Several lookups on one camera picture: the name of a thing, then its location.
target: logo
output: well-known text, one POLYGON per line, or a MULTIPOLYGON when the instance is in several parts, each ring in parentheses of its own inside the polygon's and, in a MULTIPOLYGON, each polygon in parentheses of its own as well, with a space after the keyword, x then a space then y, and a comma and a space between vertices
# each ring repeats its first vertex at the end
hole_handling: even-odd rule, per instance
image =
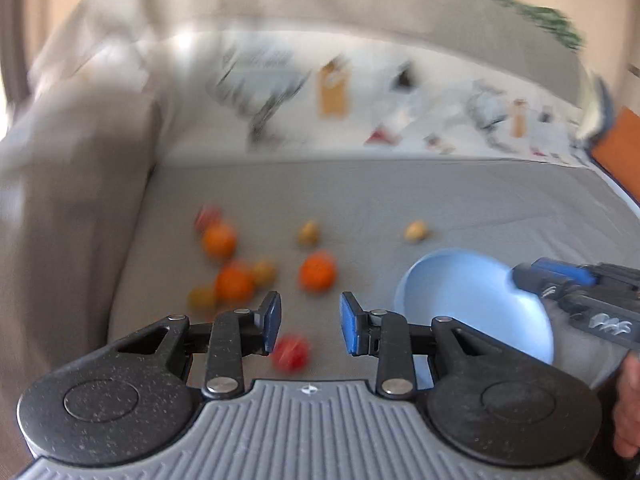
POLYGON ((555 294, 558 291, 558 288, 554 285, 550 286, 549 288, 545 289, 545 291, 542 293, 542 297, 543 298, 547 298, 549 296, 551 296, 552 294, 555 294))
POLYGON ((589 320, 589 328, 597 328, 611 335, 630 334, 632 324, 630 321, 620 321, 617 317, 609 317, 601 312, 589 320))
POLYGON ((313 386, 312 384, 308 384, 307 386, 302 386, 300 391, 305 395, 312 396, 320 391, 320 388, 313 386))

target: gray ribbed plate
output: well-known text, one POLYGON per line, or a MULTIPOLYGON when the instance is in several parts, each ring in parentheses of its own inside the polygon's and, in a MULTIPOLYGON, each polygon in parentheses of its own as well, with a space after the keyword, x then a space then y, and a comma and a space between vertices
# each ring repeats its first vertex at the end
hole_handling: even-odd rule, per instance
POLYGON ((209 402, 185 436, 155 456, 104 469, 39 459, 20 480, 437 479, 595 480, 578 461, 535 471, 484 466, 431 434, 415 406, 363 381, 256 381, 209 402))

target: blue finger pad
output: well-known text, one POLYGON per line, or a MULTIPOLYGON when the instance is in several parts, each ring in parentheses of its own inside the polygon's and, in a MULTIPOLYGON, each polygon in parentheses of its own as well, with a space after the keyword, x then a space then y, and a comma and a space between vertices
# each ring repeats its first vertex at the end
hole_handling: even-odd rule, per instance
POLYGON ((351 355, 356 355, 358 349, 356 317, 343 294, 340 295, 340 326, 342 327, 342 336, 347 346, 347 352, 351 355))
POLYGON ((564 262, 557 262, 550 258, 540 258, 535 261, 531 267, 538 267, 540 269, 549 270, 556 274, 562 274, 568 277, 570 280, 574 280, 575 283, 581 286, 594 286, 597 283, 596 277, 593 276, 587 269, 582 267, 575 267, 571 264, 564 262))
POLYGON ((282 301, 280 295, 274 298, 267 313, 264 315, 264 327, 262 329, 262 342, 267 353, 273 352, 278 338, 280 321, 282 320, 282 301))

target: gray tabletop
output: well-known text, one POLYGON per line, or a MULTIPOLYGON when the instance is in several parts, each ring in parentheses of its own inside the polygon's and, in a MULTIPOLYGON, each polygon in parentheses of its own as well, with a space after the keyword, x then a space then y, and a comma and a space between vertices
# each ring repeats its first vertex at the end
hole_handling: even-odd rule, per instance
MULTIPOLYGON (((354 292, 365 309, 390 308, 406 270, 440 248, 479 251, 509 266, 541 256, 640 266, 638 218, 587 169, 435 160, 158 168, 114 300, 110 339, 187 311, 188 292, 212 282, 217 267, 193 229, 205 203, 219 205, 238 228, 238 257, 268 256, 278 263, 280 333, 304 335, 312 346, 310 365, 294 379, 372 378, 375 358, 345 352, 339 293, 354 292), (324 296, 298 288, 298 268, 308 251, 298 247, 296 234, 308 219, 321 224, 321 247, 339 264, 337 284, 324 296), (428 222, 434 235, 414 246, 402 231, 415 219, 428 222)), ((556 365, 591 385, 603 380, 624 351, 568 327, 552 304, 546 308, 556 365)), ((281 377, 258 356, 244 359, 244 372, 247 380, 281 377)), ((202 360, 196 360, 191 383, 199 384, 201 373, 202 360)))

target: finger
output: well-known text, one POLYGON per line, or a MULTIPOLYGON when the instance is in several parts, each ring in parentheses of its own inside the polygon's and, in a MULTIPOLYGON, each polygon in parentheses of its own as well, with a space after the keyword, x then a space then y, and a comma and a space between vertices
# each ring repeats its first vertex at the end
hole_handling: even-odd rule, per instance
POLYGON ((613 409, 613 422, 616 426, 616 435, 629 444, 640 447, 640 424, 630 418, 619 404, 613 409))
POLYGON ((638 453, 638 447, 629 444, 624 438, 615 434, 613 437, 613 450, 621 458, 633 458, 638 453))
POLYGON ((634 390, 640 390, 640 360, 635 352, 629 352, 622 361, 622 377, 634 390))
POLYGON ((640 422, 640 392, 634 390, 625 377, 618 381, 618 405, 626 416, 640 422))

